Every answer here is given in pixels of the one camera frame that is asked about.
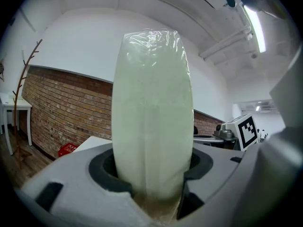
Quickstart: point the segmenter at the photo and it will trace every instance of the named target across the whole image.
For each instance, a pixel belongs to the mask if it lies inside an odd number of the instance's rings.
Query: wooden coat rack
[[[22,149],[22,148],[19,146],[19,142],[18,142],[17,125],[16,125],[18,94],[19,94],[19,89],[22,87],[21,81],[22,81],[23,79],[26,78],[26,77],[23,77],[23,76],[24,76],[24,72],[25,72],[25,70],[27,69],[27,66],[28,66],[30,60],[31,60],[32,58],[34,58],[34,53],[39,52],[39,51],[37,51],[37,48],[38,48],[38,46],[39,46],[39,44],[40,44],[41,42],[42,42],[42,39],[41,39],[39,42],[37,42],[37,45],[35,46],[34,50],[33,50],[32,53],[30,54],[30,56],[29,56],[27,62],[25,63],[25,61],[23,60],[24,68],[23,68],[23,71],[22,71],[22,74],[21,74],[21,77],[20,77],[20,80],[19,80],[19,84],[18,84],[18,87],[17,87],[17,92],[15,93],[15,92],[13,91],[13,93],[14,93],[14,95],[15,95],[15,99],[14,99],[14,132],[15,132],[15,139],[16,139],[16,146],[17,146],[17,149],[16,149],[15,152],[18,153],[19,168],[21,168],[21,160],[20,160],[20,153],[21,153],[21,151],[23,151],[23,152],[26,153],[27,155],[31,155],[31,153],[29,153],[28,151]]]

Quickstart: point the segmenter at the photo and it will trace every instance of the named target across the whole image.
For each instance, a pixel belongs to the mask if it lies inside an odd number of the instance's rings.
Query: plastic-wrapped package
[[[177,31],[124,35],[112,98],[119,178],[149,200],[180,197],[193,147],[194,111],[186,53]]]

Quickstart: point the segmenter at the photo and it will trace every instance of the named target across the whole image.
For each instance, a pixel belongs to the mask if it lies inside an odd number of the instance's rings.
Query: tube light
[[[247,12],[248,17],[250,18],[252,26],[254,27],[258,45],[259,45],[259,51],[260,53],[263,53],[266,51],[266,47],[265,47],[265,41],[263,36],[263,30],[258,15],[255,11],[249,9],[247,6],[244,6],[244,8],[245,11]]]

